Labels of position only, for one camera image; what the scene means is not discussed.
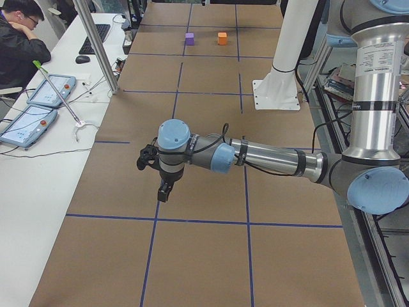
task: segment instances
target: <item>keyboard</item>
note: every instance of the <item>keyboard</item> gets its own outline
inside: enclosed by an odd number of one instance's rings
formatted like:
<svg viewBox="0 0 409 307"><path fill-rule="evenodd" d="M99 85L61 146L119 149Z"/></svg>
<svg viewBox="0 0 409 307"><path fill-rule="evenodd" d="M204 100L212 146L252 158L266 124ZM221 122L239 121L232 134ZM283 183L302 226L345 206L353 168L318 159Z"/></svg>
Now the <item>keyboard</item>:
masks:
<svg viewBox="0 0 409 307"><path fill-rule="evenodd" d="M96 30L98 31L98 34L100 35L101 41L104 41L105 38L107 37L109 28L111 27L111 25L110 24L96 24L95 26L96 26ZM95 51L94 49L92 49L91 42L88 37L85 39L78 53L79 54L95 54Z"/></svg>

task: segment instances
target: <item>glasses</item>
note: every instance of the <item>glasses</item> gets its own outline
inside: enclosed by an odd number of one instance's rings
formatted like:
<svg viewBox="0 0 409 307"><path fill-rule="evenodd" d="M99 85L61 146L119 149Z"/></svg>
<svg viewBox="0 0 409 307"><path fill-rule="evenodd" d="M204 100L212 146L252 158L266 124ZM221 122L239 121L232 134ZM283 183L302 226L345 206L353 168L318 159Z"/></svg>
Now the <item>glasses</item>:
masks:
<svg viewBox="0 0 409 307"><path fill-rule="evenodd" d="M34 22L34 27L36 27L38 25L38 21L35 21L34 19L32 19L30 16L26 16L27 18L31 19Z"/></svg>

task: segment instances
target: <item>blue and white tablet device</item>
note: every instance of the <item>blue and white tablet device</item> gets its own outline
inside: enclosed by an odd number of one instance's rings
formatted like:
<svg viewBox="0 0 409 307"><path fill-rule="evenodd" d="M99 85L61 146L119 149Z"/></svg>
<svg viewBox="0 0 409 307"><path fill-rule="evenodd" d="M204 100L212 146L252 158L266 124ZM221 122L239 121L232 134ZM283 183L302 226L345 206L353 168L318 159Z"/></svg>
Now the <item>blue and white tablet device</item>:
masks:
<svg viewBox="0 0 409 307"><path fill-rule="evenodd" d="M50 127L57 110L49 107L27 106L2 133L0 142L24 148L30 147Z"/></svg>
<svg viewBox="0 0 409 307"><path fill-rule="evenodd" d="M49 78L64 99L69 96L77 83L76 78L72 75L50 74ZM57 93L52 89L49 82L44 79L30 98L28 98L27 103L45 107L58 107L63 102L58 97Z"/></svg>

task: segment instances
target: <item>black jacket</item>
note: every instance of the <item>black jacket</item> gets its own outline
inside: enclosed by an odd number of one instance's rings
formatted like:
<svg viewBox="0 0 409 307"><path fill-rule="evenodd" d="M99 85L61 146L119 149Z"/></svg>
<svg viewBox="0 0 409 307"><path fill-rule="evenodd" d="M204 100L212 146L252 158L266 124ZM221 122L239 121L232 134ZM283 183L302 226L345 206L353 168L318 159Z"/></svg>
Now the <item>black jacket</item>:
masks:
<svg viewBox="0 0 409 307"><path fill-rule="evenodd" d="M41 63L50 61L51 54L44 42L28 40L0 15L0 90L15 86L25 88L37 71L33 64L35 59Z"/></svg>

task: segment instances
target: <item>brown table surface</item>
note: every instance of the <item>brown table surface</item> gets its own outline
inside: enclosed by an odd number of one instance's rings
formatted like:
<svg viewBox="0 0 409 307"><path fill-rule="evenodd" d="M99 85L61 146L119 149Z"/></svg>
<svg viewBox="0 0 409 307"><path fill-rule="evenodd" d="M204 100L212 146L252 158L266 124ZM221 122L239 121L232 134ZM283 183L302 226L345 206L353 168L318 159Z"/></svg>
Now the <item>brown table surface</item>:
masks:
<svg viewBox="0 0 409 307"><path fill-rule="evenodd" d="M186 166L158 203L159 174L135 166L169 118L311 149L307 104L254 109L251 81L269 72L281 23L276 6L149 3L30 306L364 305L329 189Z"/></svg>

